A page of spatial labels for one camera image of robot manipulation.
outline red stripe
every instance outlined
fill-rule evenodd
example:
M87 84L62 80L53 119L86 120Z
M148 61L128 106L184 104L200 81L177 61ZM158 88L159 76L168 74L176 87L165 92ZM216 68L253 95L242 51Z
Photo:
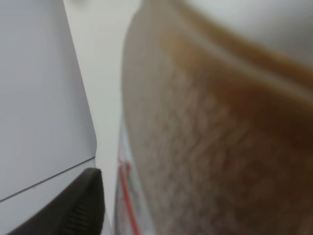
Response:
M133 232L135 235L140 235L139 227L136 223L134 211L133 211L132 204L131 204L131 199L130 199L130 196L129 196L128 191L127 191L126 179L124 177L122 169L120 170L120 176L121 176L121 182L122 182L122 189L123 189L123 193L124 193L124 199L125 199L126 207L127 207L128 213L129 213L130 220L131 220Z

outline white surface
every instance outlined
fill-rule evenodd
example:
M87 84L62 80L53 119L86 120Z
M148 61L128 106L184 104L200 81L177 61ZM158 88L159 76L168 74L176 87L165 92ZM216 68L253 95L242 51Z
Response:
M31 216L35 215L88 167L95 167L95 160L90 160L36 187L1 202L0 235L7 234L27 221Z
M232 31L313 67L312 0L185 0Z
M96 165L103 172L106 207L112 221L122 50L139 0L64 0L64 3L96 131Z
M62 0L0 1L0 200L95 156Z

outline brown edge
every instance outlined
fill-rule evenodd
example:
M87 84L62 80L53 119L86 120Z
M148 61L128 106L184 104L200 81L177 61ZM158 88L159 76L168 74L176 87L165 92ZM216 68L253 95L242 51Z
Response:
M163 7L170 7L171 10L187 19L188 23L192 24L200 34L226 48L247 63L284 76L287 80L298 85L313 89L313 71L310 68L234 34L226 27L214 23L207 16L203 16L192 9L184 0L158 1L163 2Z

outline black object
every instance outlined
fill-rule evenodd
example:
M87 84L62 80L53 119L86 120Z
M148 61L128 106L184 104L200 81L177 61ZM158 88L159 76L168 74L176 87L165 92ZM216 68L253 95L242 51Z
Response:
M9 235L100 235L104 214L101 170L88 168Z

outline gray panel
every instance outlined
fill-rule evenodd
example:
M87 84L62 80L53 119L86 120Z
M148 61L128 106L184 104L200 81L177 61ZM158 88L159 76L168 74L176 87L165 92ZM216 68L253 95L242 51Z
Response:
M40 211L88 167L95 167L94 159L1 202L0 235L7 234Z
M63 1L0 1L0 200L95 152Z

